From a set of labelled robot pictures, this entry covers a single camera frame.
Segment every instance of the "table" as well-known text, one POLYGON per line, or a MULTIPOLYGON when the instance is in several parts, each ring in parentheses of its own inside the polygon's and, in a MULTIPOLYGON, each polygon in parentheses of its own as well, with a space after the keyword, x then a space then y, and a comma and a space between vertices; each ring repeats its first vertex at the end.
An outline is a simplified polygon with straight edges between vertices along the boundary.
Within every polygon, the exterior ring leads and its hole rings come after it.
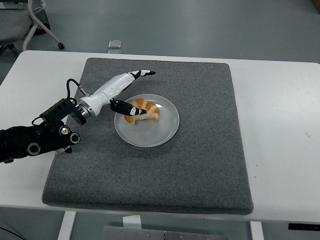
MULTIPOLYGON (((320 223, 319 64, 25 51, 0 86, 0 128, 30 126, 34 118, 66 97, 66 80, 79 80, 88 58, 227 63, 232 75, 254 209, 249 215, 183 216, 320 223)), ((71 96, 75 92, 76 86, 72 85, 71 96)), ((2 163, 0 207, 72 210, 48 206, 41 200, 54 155, 49 152, 2 163)))

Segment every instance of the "cable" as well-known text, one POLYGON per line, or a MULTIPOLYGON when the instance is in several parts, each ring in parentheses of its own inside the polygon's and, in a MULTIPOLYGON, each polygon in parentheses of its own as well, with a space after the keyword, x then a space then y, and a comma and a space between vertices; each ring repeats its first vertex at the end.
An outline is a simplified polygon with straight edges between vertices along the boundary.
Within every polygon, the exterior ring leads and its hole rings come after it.
POLYGON ((74 82, 78 87, 80 86, 80 84, 76 80, 74 80, 72 78, 68 79, 66 81, 66 91, 67 91, 67 97, 66 98, 67 99, 70 98, 70 82, 74 82))
POLYGON ((18 234, 15 234, 14 232, 12 232, 12 231, 10 231, 10 230, 8 230, 8 229, 5 229, 5 228, 3 228, 3 227, 1 227, 1 226, 0 226, 0 229, 2 229, 2 230, 4 230, 4 231, 7 231, 7 232, 9 232, 9 233, 11 233, 11 234, 13 234, 13 235, 16 235, 18 238, 20 238, 20 239, 22 239, 22 240, 26 240, 26 239, 23 238, 22 236, 19 236, 18 234))
POLYGON ((31 124, 32 124, 33 126, 36 126, 35 120, 40 119, 40 118, 41 118, 40 116, 36 117, 35 119, 32 120, 31 124))

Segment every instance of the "gray floor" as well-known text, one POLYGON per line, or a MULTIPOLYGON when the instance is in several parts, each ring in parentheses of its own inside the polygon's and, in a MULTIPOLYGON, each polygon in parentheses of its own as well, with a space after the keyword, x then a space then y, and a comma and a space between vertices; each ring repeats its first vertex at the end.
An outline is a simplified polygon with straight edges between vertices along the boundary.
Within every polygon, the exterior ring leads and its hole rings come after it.
MULTIPOLYGON (((121 40, 122 54, 320 63, 320 14, 312 0, 45 2, 51 30, 68 52, 107 53, 109 41, 121 40)), ((22 42, 15 45, 15 49, 0 53, 0 83, 21 53, 22 42)), ((47 34, 34 36, 28 49, 59 51, 47 34)), ((10 227, 28 239, 51 239, 48 235, 55 239, 61 214, 0 208, 0 227, 10 227), (29 221, 29 216, 36 221, 29 221)), ((104 217, 78 215, 72 235, 78 230, 89 233, 92 219, 104 217)), ((173 223, 167 219, 152 221, 154 225, 146 226, 162 229, 173 223)), ((180 219, 174 224, 192 232, 197 229, 192 226, 199 223, 180 219)), ((285 223, 264 223, 265 239, 320 239, 318 232, 288 231, 287 227, 285 223)), ((3 234, 0 231, 0 239, 16 239, 3 234)))

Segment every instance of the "bread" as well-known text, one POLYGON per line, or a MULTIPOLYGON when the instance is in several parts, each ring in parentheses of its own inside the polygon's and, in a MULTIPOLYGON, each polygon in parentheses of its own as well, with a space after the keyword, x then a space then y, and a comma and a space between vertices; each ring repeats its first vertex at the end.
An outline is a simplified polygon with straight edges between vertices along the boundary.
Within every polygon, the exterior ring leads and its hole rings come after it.
POLYGON ((131 105, 138 109, 146 110, 146 113, 141 115, 133 115, 133 116, 124 115, 124 119, 128 123, 134 125, 138 120, 150 119, 153 122, 158 120, 160 115, 160 110, 156 106, 156 104, 154 104, 153 102, 146 101, 143 98, 137 98, 133 102, 131 102, 131 105))

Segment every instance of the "white plate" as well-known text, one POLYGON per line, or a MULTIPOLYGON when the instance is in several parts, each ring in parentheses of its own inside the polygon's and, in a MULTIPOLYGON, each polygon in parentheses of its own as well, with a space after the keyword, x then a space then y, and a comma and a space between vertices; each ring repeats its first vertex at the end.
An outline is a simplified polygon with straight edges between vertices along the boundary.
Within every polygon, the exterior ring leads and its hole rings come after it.
POLYGON ((137 147, 155 147, 171 139, 179 127, 179 113, 168 99, 155 94, 140 94, 126 100, 131 103, 135 99, 145 99, 153 102, 160 110, 156 122, 138 120, 135 125, 128 123, 122 114, 114 116, 114 126, 119 136, 127 143, 137 147))

